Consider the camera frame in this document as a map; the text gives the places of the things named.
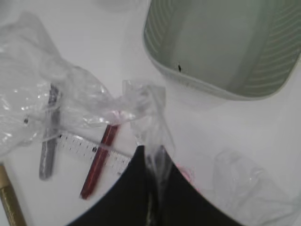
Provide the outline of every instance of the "crumpled plastic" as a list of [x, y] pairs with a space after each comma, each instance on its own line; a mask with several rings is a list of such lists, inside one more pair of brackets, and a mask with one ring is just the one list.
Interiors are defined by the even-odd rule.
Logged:
[[114, 98], [90, 72], [60, 56], [30, 13], [0, 28], [0, 154], [70, 128], [129, 122], [162, 194], [171, 163], [156, 159], [165, 158], [163, 146], [174, 152], [164, 108], [165, 88], [145, 81], [124, 81], [123, 95]]
[[246, 226], [291, 226], [301, 211], [300, 197], [290, 200], [264, 168], [234, 151], [215, 157], [208, 197]]

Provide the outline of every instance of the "clear plastic ruler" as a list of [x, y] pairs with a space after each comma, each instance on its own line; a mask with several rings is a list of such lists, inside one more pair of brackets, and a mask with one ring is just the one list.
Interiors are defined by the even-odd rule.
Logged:
[[[56, 150], [71, 154], [76, 158], [92, 163], [99, 147], [99, 143], [66, 131], [62, 133], [60, 137], [58, 137]], [[120, 176], [130, 161], [130, 156], [110, 150], [105, 161], [103, 171], [108, 171]]]

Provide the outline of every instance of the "plastic wrap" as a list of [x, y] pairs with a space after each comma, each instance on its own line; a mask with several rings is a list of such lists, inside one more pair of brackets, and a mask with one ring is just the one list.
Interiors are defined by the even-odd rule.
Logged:
[[61, 58], [29, 13], [0, 28], [0, 73], [0, 154], [33, 139], [50, 141], [64, 129], [130, 122], [162, 193], [170, 164], [158, 161], [166, 154], [161, 147], [174, 151], [163, 115], [165, 88], [124, 81], [123, 95], [113, 98], [92, 74]]
[[234, 151], [216, 156], [213, 191], [201, 192], [246, 226], [291, 226], [301, 211], [300, 197], [291, 200], [264, 168]]

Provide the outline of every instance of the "red pen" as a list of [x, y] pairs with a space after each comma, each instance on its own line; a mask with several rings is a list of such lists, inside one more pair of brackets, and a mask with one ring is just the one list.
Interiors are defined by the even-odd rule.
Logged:
[[[118, 130], [119, 130], [119, 125], [117, 126], [108, 125], [104, 132], [101, 144], [104, 144], [106, 146], [111, 146], [116, 137]], [[96, 155], [93, 159], [90, 171], [84, 183], [84, 186], [80, 192], [80, 196], [82, 199], [87, 199], [93, 193], [97, 181], [101, 175], [104, 162], [108, 156], [108, 153], [109, 151], [107, 149], [103, 147], [98, 148]]]

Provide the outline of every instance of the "white surface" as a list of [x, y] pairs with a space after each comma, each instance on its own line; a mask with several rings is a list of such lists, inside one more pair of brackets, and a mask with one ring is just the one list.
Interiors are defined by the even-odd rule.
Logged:
[[[121, 93], [124, 79], [144, 78], [166, 85], [166, 118], [177, 147], [175, 161], [195, 170], [195, 178], [203, 182], [200, 188], [210, 186], [211, 159], [224, 149], [234, 149], [265, 167], [291, 197], [301, 190], [301, 65], [278, 94], [262, 101], [236, 102], [186, 92], [165, 81], [143, 50], [147, 1], [25, 1], [39, 15], [62, 56], [92, 72], [113, 95]], [[135, 141], [128, 127], [122, 130], [116, 147], [132, 153]], [[29, 226], [64, 226], [114, 183], [102, 178], [93, 198], [83, 201], [78, 197], [89, 165], [58, 154], [54, 176], [42, 182], [40, 145], [19, 148], [4, 161]]]

